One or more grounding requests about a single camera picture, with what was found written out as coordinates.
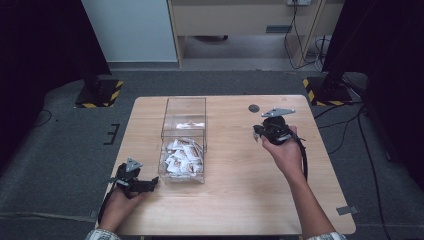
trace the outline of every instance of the black and yellow hazard tape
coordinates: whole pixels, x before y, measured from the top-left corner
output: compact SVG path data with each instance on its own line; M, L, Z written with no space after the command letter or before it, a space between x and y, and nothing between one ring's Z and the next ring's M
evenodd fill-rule
M308 79L303 79L303 86L306 89L306 93L308 94L309 101L312 106L340 106L345 104L352 104L352 101L320 101L316 99L316 95L308 81Z
M94 103L94 102L80 102L75 103L76 108L97 108L97 107L111 107L115 103L116 99L118 98L119 92L121 91L121 87L124 84L123 81L116 81L116 85L113 89L113 92L110 96L110 100L106 102L101 103Z

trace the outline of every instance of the gray carpet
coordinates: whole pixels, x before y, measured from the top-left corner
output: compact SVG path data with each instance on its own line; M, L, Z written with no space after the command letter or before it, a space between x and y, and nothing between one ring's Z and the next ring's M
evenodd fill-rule
M0 212L39 212L88 217L98 210L139 96L306 95L302 79L311 72L223 71L114 72L124 81L110 108L76 109L83 86L76 81L51 91L44 109L0 179ZM317 119L318 126L355 116L360 104L334 109ZM328 107L312 107L314 115ZM388 162L372 123L361 116L376 167L384 219L392 239L424 238L424 193L401 164ZM113 145L108 132L120 124ZM344 124L321 129L328 152L343 139ZM342 147L330 154L347 202L357 206L357 225L349 239L385 239L376 188L357 120L351 122ZM94 223L38 218L0 219L0 239L83 239Z

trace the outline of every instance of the forearm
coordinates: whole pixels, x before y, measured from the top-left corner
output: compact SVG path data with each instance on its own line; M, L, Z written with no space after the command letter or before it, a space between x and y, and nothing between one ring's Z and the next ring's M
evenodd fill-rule
M302 174L285 174L292 191L304 239L335 232Z

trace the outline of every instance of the power outlet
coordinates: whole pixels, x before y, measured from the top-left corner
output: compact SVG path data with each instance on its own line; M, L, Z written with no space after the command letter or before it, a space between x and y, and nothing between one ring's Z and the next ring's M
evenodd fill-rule
M312 0L287 0L287 5L294 6L309 6Z

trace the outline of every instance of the person's left hand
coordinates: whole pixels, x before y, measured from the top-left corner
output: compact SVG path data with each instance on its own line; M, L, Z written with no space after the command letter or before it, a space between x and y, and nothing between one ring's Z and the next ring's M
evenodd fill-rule
M138 204L140 204L148 195L149 193L143 192L131 199L128 199L122 189L116 188L113 190L109 201L106 203L99 228L109 232L115 232L132 210L134 210L134 208L137 207Z

